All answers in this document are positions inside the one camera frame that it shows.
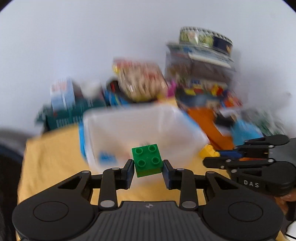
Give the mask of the person right hand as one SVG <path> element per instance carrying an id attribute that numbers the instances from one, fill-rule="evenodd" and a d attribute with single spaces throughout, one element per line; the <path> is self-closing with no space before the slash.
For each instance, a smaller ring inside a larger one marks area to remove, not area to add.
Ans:
<path id="1" fill-rule="evenodd" d="M 287 195 L 276 197 L 276 204 L 283 211 L 289 221 L 295 221 L 295 190 Z"/>

